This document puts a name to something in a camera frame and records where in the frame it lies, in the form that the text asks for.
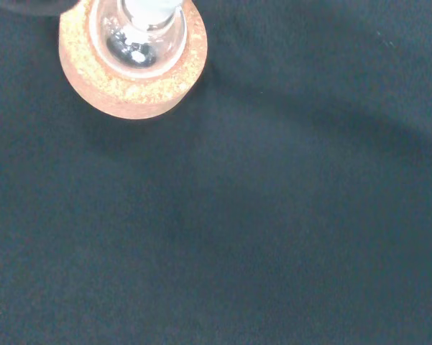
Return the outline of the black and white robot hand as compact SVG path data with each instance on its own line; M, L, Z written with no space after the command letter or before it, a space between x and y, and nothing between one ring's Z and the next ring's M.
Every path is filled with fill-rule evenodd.
M79 0L0 0L0 8L30 16L55 17L78 3Z

